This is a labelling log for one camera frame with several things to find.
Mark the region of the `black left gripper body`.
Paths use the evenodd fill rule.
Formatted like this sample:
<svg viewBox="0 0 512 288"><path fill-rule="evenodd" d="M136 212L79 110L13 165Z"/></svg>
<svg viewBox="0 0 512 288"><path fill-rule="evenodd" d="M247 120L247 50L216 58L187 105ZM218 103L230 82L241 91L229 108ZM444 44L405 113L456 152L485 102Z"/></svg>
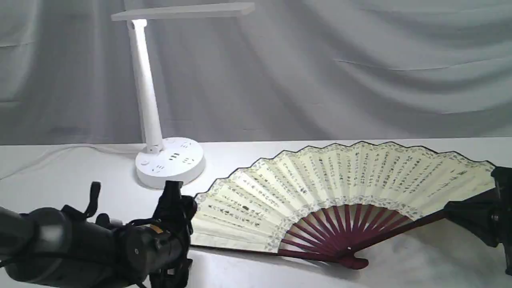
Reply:
<svg viewBox="0 0 512 288"><path fill-rule="evenodd" d="M184 288L193 263L188 258L197 203L183 196L183 183L167 181L152 217L136 219L116 231L121 275L130 285Z"/></svg>

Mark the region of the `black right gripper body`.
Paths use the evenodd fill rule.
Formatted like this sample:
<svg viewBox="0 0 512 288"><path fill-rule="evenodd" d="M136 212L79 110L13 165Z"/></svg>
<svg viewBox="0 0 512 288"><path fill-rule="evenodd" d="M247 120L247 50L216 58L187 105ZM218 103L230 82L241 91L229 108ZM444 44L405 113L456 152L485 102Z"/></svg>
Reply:
<svg viewBox="0 0 512 288"><path fill-rule="evenodd" d="M493 221L498 239L504 247L506 274L512 275L512 168L498 166L491 176L494 178L497 195Z"/></svg>

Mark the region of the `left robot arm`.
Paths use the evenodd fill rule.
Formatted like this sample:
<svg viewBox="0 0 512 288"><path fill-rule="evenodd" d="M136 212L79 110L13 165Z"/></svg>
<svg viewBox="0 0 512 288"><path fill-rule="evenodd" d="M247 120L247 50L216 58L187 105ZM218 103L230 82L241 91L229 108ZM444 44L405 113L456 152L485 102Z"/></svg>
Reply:
<svg viewBox="0 0 512 288"><path fill-rule="evenodd" d="M97 214L100 182L85 211L65 205L17 213L1 208L1 267L18 282L54 288L184 288L198 205L167 181L150 218L123 224Z"/></svg>

